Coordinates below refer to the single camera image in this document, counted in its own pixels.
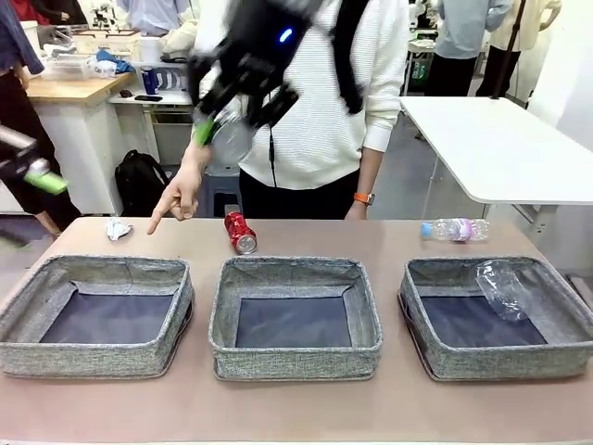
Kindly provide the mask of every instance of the black pole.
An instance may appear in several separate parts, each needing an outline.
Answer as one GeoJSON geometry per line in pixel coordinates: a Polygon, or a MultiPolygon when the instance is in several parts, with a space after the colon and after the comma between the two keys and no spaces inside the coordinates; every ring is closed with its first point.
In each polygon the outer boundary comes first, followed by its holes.
{"type": "Polygon", "coordinates": [[[521,29],[521,20],[523,19],[523,13],[525,11],[526,3],[527,0],[521,0],[519,12],[517,13],[517,20],[515,20],[514,25],[512,25],[511,40],[509,41],[507,52],[505,53],[504,60],[502,61],[502,69],[500,70],[500,74],[498,75],[496,86],[494,87],[494,93],[492,94],[493,99],[500,98],[502,82],[504,81],[504,78],[507,74],[507,70],[509,69],[509,64],[511,63],[512,49],[515,47],[515,42],[517,41],[517,36],[519,35],[519,30],[521,29]]]}

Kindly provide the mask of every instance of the orange watch strap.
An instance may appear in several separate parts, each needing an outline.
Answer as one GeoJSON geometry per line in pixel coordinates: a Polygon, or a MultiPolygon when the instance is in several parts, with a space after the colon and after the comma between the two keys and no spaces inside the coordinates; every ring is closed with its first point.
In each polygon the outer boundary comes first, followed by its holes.
{"type": "Polygon", "coordinates": [[[354,200],[361,202],[362,204],[369,204],[369,195],[366,193],[355,193],[354,200]]]}

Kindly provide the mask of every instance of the red shirt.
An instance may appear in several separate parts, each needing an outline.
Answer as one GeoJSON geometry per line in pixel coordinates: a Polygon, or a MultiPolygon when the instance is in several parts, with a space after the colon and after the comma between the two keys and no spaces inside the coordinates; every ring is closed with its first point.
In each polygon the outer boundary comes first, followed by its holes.
{"type": "Polygon", "coordinates": [[[20,21],[34,20],[40,25],[49,25],[49,19],[39,14],[29,0],[9,0],[20,21]]]}

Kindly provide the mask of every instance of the red can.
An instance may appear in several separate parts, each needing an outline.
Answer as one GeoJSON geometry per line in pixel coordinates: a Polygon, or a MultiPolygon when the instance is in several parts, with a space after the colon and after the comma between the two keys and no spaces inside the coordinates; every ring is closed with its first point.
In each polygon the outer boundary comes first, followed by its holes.
{"type": "Polygon", "coordinates": [[[239,255],[247,255],[258,249],[256,233],[247,225],[247,221],[241,213],[232,211],[226,215],[224,226],[229,233],[234,250],[239,255]]]}

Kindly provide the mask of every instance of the watch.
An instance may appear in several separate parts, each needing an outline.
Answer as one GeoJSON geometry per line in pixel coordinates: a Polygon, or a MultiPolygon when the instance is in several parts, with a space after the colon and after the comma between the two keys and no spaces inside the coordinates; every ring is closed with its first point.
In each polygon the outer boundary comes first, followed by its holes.
{"type": "Polygon", "coordinates": [[[366,193],[355,193],[354,200],[366,204],[367,206],[371,206],[374,203],[374,193],[368,195],[366,193]]]}

